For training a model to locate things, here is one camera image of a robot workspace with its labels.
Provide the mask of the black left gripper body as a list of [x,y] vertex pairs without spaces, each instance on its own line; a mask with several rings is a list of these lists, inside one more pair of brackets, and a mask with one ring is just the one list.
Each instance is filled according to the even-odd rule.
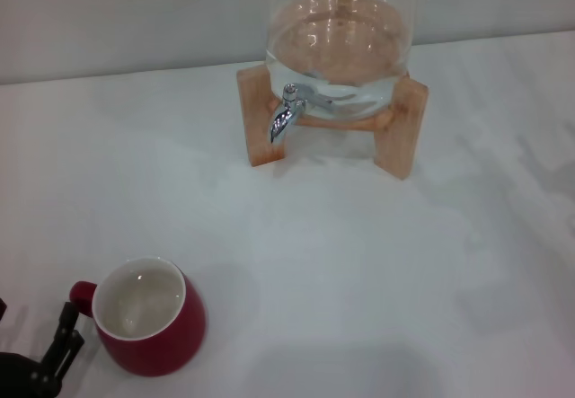
[[61,381],[52,364],[16,353],[1,353],[1,398],[57,397]]

